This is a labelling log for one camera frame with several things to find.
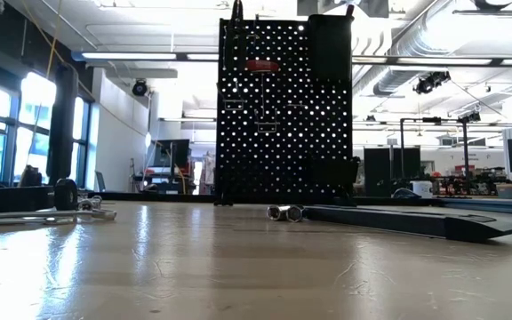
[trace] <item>black pegboard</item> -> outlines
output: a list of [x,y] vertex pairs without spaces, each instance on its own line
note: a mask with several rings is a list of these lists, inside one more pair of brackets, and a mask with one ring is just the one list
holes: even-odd
[[341,196],[341,186],[317,181],[312,171],[317,162],[352,157],[349,82],[311,78],[307,23],[301,21],[245,22],[247,59],[274,61],[277,73],[226,69],[227,24],[220,23],[217,195],[278,203]]

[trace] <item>workbench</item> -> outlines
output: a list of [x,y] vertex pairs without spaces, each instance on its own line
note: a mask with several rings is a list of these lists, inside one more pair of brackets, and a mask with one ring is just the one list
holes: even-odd
[[0,319],[512,318],[512,236],[273,222],[264,205],[103,206],[115,222],[0,227]]

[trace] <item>metal rod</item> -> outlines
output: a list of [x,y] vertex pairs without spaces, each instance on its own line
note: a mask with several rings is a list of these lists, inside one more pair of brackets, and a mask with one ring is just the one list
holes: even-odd
[[405,178],[404,173],[404,120],[400,119],[400,170],[401,170],[401,178]]
[[461,120],[462,128],[463,128],[463,157],[464,157],[464,166],[466,168],[466,193],[469,196],[470,185],[469,185],[469,153],[468,153],[468,120]]
[[395,178],[395,148],[390,145],[390,179]]

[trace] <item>white wall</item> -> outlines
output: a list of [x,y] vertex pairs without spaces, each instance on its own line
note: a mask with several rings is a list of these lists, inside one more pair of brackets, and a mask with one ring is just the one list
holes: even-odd
[[[358,156],[361,160],[364,159],[364,152],[362,148],[354,148],[353,156]],[[435,171],[442,173],[442,175],[452,172],[456,165],[464,165],[463,149],[446,149],[446,150],[424,150],[420,152],[421,161],[434,161]],[[476,168],[494,168],[504,167],[505,157],[501,149],[470,149],[469,150],[469,165],[474,165]]]
[[102,172],[108,191],[130,191],[131,159],[143,170],[148,132],[148,109],[94,70],[93,94],[100,105],[96,171]]

